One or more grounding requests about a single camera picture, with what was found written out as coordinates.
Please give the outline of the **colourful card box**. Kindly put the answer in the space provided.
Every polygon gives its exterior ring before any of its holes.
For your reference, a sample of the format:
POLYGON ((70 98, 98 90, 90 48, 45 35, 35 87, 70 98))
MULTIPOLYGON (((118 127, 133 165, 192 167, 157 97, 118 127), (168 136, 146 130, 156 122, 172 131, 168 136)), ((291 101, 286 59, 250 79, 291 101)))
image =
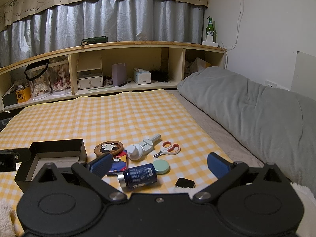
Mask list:
POLYGON ((121 151, 113 157, 113 165, 107 176, 114 176, 120 172, 124 172, 128 167, 128 157, 126 150, 121 151))

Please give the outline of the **panda cork coaster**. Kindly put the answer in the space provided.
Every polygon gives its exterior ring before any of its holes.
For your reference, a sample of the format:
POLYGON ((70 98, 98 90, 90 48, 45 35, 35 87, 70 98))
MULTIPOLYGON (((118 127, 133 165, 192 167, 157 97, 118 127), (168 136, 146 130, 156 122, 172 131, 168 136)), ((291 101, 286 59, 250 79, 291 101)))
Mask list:
POLYGON ((109 152, 113 157, 123 151, 123 144, 119 141, 105 141, 94 148, 94 153, 99 157, 109 152))

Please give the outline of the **black box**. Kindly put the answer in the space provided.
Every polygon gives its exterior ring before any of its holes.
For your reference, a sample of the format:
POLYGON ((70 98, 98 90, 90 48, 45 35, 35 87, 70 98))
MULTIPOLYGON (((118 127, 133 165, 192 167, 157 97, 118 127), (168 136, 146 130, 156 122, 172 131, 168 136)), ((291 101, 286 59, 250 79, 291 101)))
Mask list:
POLYGON ((11 91, 8 94, 3 95, 2 101, 4 106, 11 106, 18 103, 17 95, 15 91, 11 91))
POLYGON ((54 163, 67 182, 75 183, 71 165, 87 161, 83 139, 33 142, 29 151, 29 161, 21 163, 14 178, 22 192, 29 188, 31 181, 46 163, 54 163))

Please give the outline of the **dark blue pill bottle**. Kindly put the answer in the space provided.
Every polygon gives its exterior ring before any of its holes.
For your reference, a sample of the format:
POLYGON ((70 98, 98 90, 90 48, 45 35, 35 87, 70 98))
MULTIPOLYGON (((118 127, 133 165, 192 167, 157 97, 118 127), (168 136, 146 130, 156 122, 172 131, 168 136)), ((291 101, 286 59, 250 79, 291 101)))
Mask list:
POLYGON ((135 189, 157 182, 157 173, 153 164, 131 167, 117 174, 122 189, 135 189))

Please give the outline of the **black smartwatch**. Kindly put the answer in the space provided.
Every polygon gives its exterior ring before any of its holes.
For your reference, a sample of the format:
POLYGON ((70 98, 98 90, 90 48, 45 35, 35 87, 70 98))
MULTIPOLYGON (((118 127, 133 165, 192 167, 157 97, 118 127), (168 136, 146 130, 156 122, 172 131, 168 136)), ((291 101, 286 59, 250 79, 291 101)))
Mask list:
POLYGON ((175 183, 175 187, 178 188, 194 188, 195 186, 195 182, 187 178, 178 178, 175 183))

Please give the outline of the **grey watch link tool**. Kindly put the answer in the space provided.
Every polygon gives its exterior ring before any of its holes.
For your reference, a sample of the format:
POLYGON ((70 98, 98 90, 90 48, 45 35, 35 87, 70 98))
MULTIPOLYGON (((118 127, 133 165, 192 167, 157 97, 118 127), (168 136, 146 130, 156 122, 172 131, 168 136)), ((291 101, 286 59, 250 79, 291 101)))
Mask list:
POLYGON ((143 149, 144 154, 148 154, 154 150, 155 144, 160 140, 161 135, 155 134, 153 137, 143 138, 139 143, 143 149))

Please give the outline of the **orange handled scissors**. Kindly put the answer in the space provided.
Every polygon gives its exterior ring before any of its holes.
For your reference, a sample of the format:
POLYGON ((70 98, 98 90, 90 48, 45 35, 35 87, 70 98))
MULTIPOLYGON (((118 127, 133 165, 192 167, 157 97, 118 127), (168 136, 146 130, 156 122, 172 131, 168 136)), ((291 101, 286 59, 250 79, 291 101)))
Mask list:
POLYGON ((177 143, 172 143, 170 141, 163 142, 160 151, 156 153, 153 157, 158 158, 162 155, 177 155, 180 153, 181 147, 177 143))

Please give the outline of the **mint green round tin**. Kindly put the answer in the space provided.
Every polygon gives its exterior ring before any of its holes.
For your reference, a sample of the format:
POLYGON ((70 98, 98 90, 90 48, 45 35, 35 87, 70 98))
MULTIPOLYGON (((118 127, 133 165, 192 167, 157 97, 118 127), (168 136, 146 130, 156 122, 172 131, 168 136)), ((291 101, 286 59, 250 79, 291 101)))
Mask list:
POLYGON ((166 174, 170 171, 169 163, 163 159, 153 161, 153 166, 157 174, 166 174))

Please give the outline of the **black box on shelf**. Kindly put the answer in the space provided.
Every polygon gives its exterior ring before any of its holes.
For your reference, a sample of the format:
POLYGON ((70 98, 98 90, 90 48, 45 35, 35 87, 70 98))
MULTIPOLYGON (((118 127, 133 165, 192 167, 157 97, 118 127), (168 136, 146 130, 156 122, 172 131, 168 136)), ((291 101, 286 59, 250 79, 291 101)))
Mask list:
POLYGON ((3 95, 2 101, 4 106, 11 106, 18 103, 17 95, 15 91, 11 91, 8 94, 3 95))

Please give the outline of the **yellow cartoon box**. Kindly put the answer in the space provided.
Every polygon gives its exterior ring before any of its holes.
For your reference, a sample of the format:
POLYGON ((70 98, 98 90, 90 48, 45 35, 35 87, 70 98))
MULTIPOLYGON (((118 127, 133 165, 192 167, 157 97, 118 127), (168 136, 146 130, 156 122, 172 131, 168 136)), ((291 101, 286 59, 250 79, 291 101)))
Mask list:
POLYGON ((18 103, 27 102, 31 98, 30 87, 26 87, 22 90, 16 90, 16 96, 18 103))

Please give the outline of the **clear doll display case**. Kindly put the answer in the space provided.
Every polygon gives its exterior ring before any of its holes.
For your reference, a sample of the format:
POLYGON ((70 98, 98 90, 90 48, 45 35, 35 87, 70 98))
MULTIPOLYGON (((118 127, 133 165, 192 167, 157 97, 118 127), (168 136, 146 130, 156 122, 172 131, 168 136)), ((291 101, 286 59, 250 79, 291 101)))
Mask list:
POLYGON ((24 71, 31 88, 32 100, 39 100, 51 95, 48 64, 48 59, 31 63, 24 71))

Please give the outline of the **white fluffy rug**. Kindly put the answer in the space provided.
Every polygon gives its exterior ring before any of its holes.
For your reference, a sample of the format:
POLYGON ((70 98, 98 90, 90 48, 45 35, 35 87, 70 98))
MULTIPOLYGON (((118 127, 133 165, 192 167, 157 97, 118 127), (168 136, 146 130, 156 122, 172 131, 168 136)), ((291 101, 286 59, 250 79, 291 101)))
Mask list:
POLYGON ((316 237, 316 201, 311 190, 306 186, 291 183, 304 206, 304 216, 296 234, 298 236, 316 237))

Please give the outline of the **white tissue box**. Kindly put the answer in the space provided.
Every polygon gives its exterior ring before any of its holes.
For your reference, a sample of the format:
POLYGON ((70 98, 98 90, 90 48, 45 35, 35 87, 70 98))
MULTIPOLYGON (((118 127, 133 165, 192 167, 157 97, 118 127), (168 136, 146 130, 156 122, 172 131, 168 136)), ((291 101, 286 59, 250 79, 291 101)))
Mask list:
POLYGON ((133 81, 138 85, 150 84, 151 73, 140 68, 133 68, 133 81))

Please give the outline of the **white power strip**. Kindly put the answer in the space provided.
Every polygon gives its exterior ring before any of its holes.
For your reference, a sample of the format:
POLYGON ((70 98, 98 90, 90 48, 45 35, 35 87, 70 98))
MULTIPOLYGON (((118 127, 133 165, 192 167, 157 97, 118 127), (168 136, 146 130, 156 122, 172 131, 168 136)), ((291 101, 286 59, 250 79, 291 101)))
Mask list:
POLYGON ((218 47, 218 43, 216 43, 216 42, 203 41, 202 45, 206 45, 206 46, 209 46, 209 47, 218 47))

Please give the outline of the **wall socket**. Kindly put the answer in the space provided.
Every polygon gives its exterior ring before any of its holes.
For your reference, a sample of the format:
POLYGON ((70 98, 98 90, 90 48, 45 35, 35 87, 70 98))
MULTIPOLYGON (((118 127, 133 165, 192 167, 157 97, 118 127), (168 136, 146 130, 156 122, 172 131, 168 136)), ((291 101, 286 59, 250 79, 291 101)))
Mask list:
POLYGON ((277 84, 276 84, 276 83, 273 83, 273 82, 271 82, 271 81, 269 81, 269 80, 266 80, 266 81, 265 81, 265 86, 271 87, 271 88, 276 88, 276 87, 277 87, 277 84))

